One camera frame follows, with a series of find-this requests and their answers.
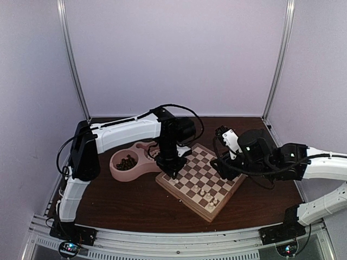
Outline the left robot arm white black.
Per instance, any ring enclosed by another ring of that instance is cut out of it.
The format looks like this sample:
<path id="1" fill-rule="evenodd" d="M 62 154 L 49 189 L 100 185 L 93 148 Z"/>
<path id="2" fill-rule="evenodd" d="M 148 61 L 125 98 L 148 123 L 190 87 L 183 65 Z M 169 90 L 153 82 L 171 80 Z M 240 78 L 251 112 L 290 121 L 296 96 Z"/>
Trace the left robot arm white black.
<path id="1" fill-rule="evenodd" d="M 196 137 L 194 122 L 187 117 L 175 117 L 167 110 L 167 105 L 109 123 L 90 125 L 80 121 L 74 136 L 68 139 L 72 144 L 68 164 L 57 168 L 67 180 L 56 206 L 54 225 L 57 232 L 67 241 L 78 236 L 78 228 L 74 225 L 76 211 L 86 187 L 100 174 L 99 154 L 131 142 L 153 139 L 159 147 L 155 156 L 157 166 L 176 179 L 187 163 L 186 156 L 191 153 L 184 141 Z"/>

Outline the pink double bowl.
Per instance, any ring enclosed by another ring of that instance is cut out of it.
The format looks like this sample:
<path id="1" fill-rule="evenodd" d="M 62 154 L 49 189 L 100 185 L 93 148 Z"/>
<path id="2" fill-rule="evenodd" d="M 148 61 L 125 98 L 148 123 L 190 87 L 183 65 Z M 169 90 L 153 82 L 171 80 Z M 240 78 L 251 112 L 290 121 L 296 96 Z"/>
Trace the pink double bowl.
<path id="1" fill-rule="evenodd" d="M 160 173 L 154 157 L 159 153 L 156 142 L 136 142 L 130 148 L 114 153 L 109 162 L 111 175 L 121 182 L 133 181 L 143 174 Z"/>

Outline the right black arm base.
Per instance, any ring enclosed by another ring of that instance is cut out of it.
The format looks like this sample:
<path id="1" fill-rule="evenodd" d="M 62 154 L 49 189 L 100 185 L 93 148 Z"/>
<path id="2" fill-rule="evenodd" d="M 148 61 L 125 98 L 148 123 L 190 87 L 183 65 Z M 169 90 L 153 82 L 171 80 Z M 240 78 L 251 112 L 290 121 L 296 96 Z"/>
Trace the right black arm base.
<path id="1" fill-rule="evenodd" d="M 306 234 L 300 224 L 279 224 L 259 230 L 263 245 L 274 244 L 281 257 L 294 257 L 299 252 L 298 237 Z"/>

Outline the wooden chess board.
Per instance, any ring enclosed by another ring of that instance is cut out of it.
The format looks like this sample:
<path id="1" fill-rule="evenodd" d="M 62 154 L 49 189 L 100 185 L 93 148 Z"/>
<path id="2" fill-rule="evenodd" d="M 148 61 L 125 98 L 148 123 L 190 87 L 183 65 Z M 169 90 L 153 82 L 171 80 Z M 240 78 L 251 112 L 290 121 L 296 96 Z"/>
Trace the wooden chess board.
<path id="1" fill-rule="evenodd" d="M 178 184 L 165 173 L 156 176 L 157 184 L 209 223 L 217 217 L 246 178 L 240 174 L 233 180 L 222 179 L 210 165 L 210 161 L 214 159 L 214 152 L 201 144 L 195 144 L 192 154 L 187 157 L 187 164 L 176 178 L 179 180 Z M 199 187 L 197 192 L 193 190 L 195 185 Z M 205 191 L 204 196 L 200 195 L 200 190 Z M 211 194 L 209 200 L 205 198 L 207 193 Z M 214 199 L 219 202 L 210 210 L 208 205 Z"/>

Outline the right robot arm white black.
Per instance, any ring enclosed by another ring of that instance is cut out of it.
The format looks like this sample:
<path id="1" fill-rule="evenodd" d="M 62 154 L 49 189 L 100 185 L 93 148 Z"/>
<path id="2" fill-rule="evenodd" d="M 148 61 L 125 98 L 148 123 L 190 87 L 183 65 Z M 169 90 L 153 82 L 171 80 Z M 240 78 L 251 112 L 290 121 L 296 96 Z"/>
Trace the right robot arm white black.
<path id="1" fill-rule="evenodd" d="M 333 179 L 342 181 L 334 191 L 309 203 L 290 207 L 278 227 L 278 235 L 291 238 L 299 228 L 346 208 L 346 154 L 322 151 L 298 143 L 272 146 L 263 129 L 251 129 L 240 136 L 225 126 L 213 137 L 216 159 L 210 162 L 223 179 L 239 174 L 276 180 Z"/>

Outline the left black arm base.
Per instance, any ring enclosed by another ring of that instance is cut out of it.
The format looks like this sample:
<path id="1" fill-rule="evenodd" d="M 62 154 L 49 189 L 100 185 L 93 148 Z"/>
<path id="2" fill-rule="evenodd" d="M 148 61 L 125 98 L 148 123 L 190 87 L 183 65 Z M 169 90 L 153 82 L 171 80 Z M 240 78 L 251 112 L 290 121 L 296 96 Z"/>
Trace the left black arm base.
<path id="1" fill-rule="evenodd" d="M 58 253 L 63 258 L 73 258 L 80 253 L 86 252 L 86 246 L 93 246 L 97 230 L 74 226 L 72 230 L 63 231 L 60 227 L 52 227 L 49 235 L 54 238 L 58 238 L 61 242 L 58 245 Z"/>

